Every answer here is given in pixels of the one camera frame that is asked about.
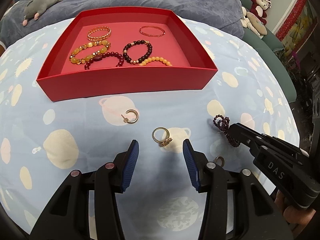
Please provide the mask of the person's right hand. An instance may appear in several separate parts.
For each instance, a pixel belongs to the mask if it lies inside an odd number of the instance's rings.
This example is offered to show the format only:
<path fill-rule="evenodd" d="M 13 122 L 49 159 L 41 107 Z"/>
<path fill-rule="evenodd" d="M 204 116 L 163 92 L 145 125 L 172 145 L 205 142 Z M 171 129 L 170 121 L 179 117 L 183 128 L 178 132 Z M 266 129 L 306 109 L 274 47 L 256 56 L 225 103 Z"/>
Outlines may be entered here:
<path fill-rule="evenodd" d="M 274 202 L 287 222 L 297 224 L 303 228 L 308 225 L 316 213 L 314 209 L 299 210 L 291 205 L 285 207 L 285 196 L 279 190 Z"/>

